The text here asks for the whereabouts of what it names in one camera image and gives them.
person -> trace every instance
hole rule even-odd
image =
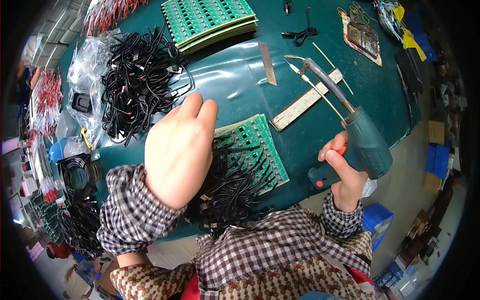
[[[68,258],[70,254],[75,252],[75,248],[70,247],[65,240],[63,240],[60,246],[51,241],[47,243],[46,251],[47,256],[51,259]]]
[[[121,296],[292,300],[316,290],[374,299],[372,237],[361,230],[359,200],[368,176],[337,152],[348,142],[347,132],[337,134],[318,155],[342,179],[332,185],[320,217],[295,205],[243,228],[227,228],[216,240],[208,234],[197,237],[199,251],[191,264],[173,270],[152,266],[147,245],[176,227],[207,175],[217,112],[214,101],[189,95],[151,128],[144,164],[108,172],[110,196],[101,208],[97,238],[117,256],[120,267],[110,279]]]
[[[100,259],[100,263],[95,267],[93,260],[82,260],[80,264],[73,264],[63,278],[63,292],[65,299],[85,300],[90,297],[93,291],[96,276],[100,273],[104,263],[111,261],[110,258],[104,257]]]

black fan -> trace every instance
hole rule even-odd
[[[101,168],[98,162],[92,163],[90,154],[78,154],[57,162],[65,198],[75,204],[94,194],[95,182],[101,179]]]

hand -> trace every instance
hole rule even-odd
[[[358,200],[367,182],[366,172],[358,172],[350,167],[337,151],[347,145],[347,131],[342,131],[329,141],[318,154],[318,161],[326,160],[340,176],[340,182],[332,184],[335,207],[344,212],[352,212],[357,208]]]
[[[148,133],[145,183],[164,205],[180,209],[201,188],[212,164],[218,105],[190,94]]]

